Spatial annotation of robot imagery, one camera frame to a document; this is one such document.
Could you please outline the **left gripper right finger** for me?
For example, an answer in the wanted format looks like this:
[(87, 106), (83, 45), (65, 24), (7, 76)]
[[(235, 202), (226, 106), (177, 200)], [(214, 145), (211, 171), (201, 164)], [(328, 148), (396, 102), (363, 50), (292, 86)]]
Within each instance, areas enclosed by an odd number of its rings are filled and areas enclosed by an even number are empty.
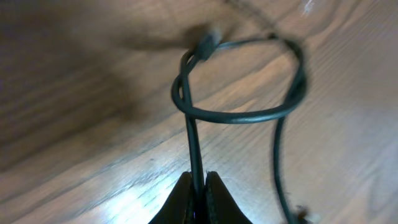
[(217, 172), (207, 173), (205, 193), (208, 223), (252, 224), (240, 210)]

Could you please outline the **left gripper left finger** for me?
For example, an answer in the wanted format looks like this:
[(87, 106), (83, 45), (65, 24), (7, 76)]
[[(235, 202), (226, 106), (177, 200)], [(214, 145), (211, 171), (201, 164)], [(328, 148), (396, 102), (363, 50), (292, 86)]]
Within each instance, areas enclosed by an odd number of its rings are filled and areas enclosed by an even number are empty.
[(183, 172), (170, 195), (149, 224), (194, 223), (191, 173)]

